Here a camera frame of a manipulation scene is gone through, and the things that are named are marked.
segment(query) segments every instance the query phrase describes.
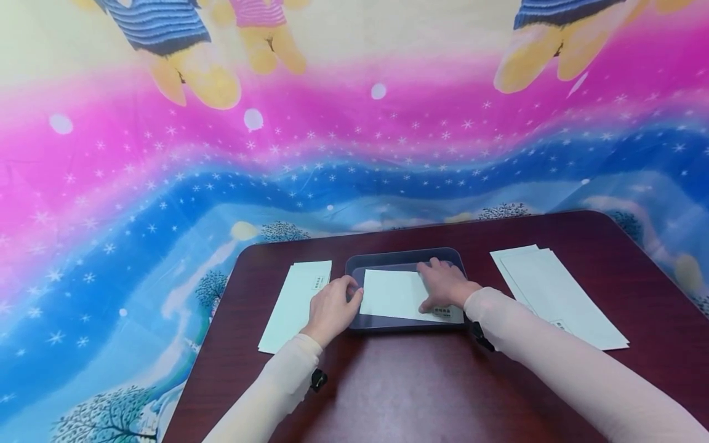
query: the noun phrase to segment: fabric backdrop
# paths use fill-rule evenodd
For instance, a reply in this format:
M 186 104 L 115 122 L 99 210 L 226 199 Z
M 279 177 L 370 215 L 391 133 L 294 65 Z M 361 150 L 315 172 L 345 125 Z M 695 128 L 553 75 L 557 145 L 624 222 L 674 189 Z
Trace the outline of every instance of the fabric backdrop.
M 257 242 L 591 209 L 709 314 L 706 1 L 3 8 L 2 442 L 160 441 Z

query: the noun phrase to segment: paper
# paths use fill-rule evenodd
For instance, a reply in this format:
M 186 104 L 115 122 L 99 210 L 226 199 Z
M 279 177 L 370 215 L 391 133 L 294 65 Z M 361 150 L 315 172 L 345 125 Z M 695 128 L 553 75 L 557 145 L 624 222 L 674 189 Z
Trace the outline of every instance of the paper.
M 363 315 L 408 318 L 439 323 L 463 323 L 463 311 L 454 306 L 440 306 L 433 313 L 420 313 L 418 307 L 428 298 L 418 272 L 364 272 L 364 298 L 359 308 Z
M 502 254 L 503 268 L 541 318 L 602 350 L 628 341 L 549 249 Z
M 330 282 L 332 267 L 330 261 L 291 266 L 259 342 L 259 351 L 275 354 L 308 324 L 310 301 Z
M 500 273 L 502 274 L 502 277 L 505 279 L 505 283 L 507 283 L 507 286 L 509 286 L 510 291 L 512 291 L 512 296 L 515 298 L 515 300 L 517 300 L 518 302 L 527 306 L 527 308 L 529 308 L 534 314 L 537 314 L 537 312 L 534 310 L 532 305 L 526 299 L 525 294 L 522 292 L 520 287 L 517 286 L 517 284 L 515 283 L 515 280 L 512 278 L 510 273 L 507 272 L 507 269 L 502 264 L 502 257 L 508 257 L 511 255 L 518 255 L 518 254 L 526 254 L 528 252 L 534 252 L 534 251 L 538 251 L 538 250 L 539 250 L 539 247 L 537 245 L 531 245 L 531 246 L 516 247 L 513 249 L 505 249 L 502 251 L 490 252 L 490 255 L 492 256 L 492 260 L 497 265 L 497 268 L 500 269 Z

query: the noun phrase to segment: right hand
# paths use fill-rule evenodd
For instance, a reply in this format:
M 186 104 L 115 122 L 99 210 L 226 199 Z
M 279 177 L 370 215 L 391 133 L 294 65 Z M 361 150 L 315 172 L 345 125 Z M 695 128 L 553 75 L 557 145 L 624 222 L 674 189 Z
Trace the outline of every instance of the right hand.
M 431 259 L 431 265 L 419 263 L 416 270 L 423 279 L 423 284 L 428 291 L 419 312 L 427 313 L 435 307 L 457 306 L 463 309 L 465 301 L 470 295 L 482 289 L 474 281 L 468 281 L 457 266 L 450 266 L 437 258 Z

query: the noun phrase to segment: wooden table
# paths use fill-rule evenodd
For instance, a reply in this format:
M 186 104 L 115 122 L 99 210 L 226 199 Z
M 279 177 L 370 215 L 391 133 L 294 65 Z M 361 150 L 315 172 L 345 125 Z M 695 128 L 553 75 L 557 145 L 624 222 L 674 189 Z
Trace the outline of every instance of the wooden table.
M 509 293 L 489 252 L 535 243 L 554 250 L 629 339 L 629 349 L 610 355 L 709 426 L 709 321 L 610 218 L 579 211 L 247 248 L 165 442 L 201 442 L 256 379 L 270 357 L 257 345 L 294 262 L 331 259 L 335 278 L 356 254 L 448 246 L 470 279 Z M 330 381 L 308 394 L 272 442 L 603 441 L 526 368 L 464 332 L 346 332 L 320 367 Z

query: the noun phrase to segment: tray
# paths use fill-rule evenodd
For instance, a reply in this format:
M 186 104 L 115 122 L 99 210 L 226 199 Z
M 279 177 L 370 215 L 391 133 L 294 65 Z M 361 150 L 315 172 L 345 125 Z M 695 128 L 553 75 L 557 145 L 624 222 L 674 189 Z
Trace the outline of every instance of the tray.
M 441 262 L 455 265 L 465 274 L 463 261 L 458 251 L 451 247 L 432 249 L 417 249 L 414 251 L 386 252 L 383 254 L 355 255 L 347 260 L 345 273 L 354 277 L 357 283 L 364 284 L 364 271 L 378 269 L 383 271 L 415 271 L 418 262 L 428 263 L 433 257 Z M 463 330 L 465 323 L 460 325 L 410 320 L 408 318 L 381 317 L 379 315 L 357 314 L 350 329 L 360 332 L 411 332 L 432 330 Z

